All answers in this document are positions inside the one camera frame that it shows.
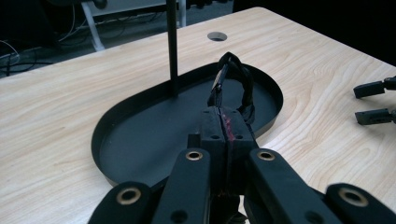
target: black pole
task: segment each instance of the black pole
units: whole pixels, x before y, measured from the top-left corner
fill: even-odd
[[[166,0],[166,20],[168,22],[169,67],[171,71],[171,91],[178,95],[177,85],[177,28],[176,0]]]

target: black tray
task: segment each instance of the black tray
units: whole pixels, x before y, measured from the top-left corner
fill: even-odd
[[[275,122],[283,105],[276,82],[263,71],[246,65],[254,78],[256,136]],[[125,181],[152,187],[169,176],[178,153],[186,149],[189,133],[197,133],[200,113],[206,108],[218,72],[216,63],[178,78],[178,97],[172,96],[170,81],[118,103],[99,120],[92,137],[93,159],[112,184]],[[232,79],[223,84],[222,105],[241,105],[242,85]]]

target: light wood tabletop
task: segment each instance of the light wood tabletop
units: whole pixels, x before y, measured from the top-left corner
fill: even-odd
[[[228,38],[211,41],[211,32]],[[258,143],[309,186],[353,184],[396,211],[396,125],[361,126],[354,116],[396,109],[395,92],[353,93],[396,67],[264,8],[178,29],[177,38],[180,74],[230,51],[278,83],[283,108]],[[86,223],[112,188],[92,158],[98,120],[166,80],[166,34],[0,79],[0,222]]]

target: wooden table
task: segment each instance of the wooden table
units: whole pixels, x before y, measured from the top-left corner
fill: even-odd
[[[223,32],[228,39],[206,36]],[[178,30],[178,71],[227,51],[269,74],[284,94],[258,138],[324,191],[346,182],[396,211],[396,125],[360,126],[354,112],[395,109],[394,92],[358,100],[359,84],[396,68],[263,8]],[[0,79],[0,220],[86,223],[111,189],[91,154],[92,132],[121,100],[169,79],[166,34]]]

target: black clamp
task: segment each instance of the black clamp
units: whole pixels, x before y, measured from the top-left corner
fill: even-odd
[[[356,98],[378,95],[389,91],[396,90],[396,77],[387,77],[384,81],[371,82],[362,84],[353,89]],[[369,110],[355,113],[356,120],[361,125],[379,124],[379,123],[396,123],[396,110],[389,111],[385,109]]]

